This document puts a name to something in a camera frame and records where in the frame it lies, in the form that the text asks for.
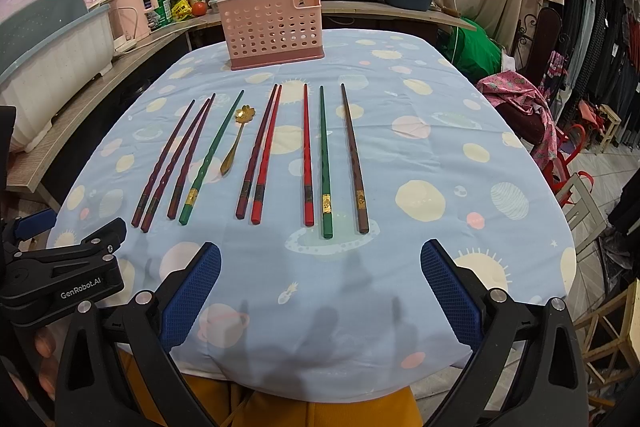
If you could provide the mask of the person's left hand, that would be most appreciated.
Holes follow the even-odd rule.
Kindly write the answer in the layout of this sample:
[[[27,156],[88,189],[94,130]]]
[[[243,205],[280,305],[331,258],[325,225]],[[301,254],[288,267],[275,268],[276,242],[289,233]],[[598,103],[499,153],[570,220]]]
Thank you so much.
[[[32,351],[35,352],[32,366],[38,374],[40,387],[51,399],[55,399],[56,380],[58,379],[58,359],[55,356],[56,340],[49,327],[43,327],[34,331],[33,329],[20,329],[18,339],[23,347],[32,344]]]

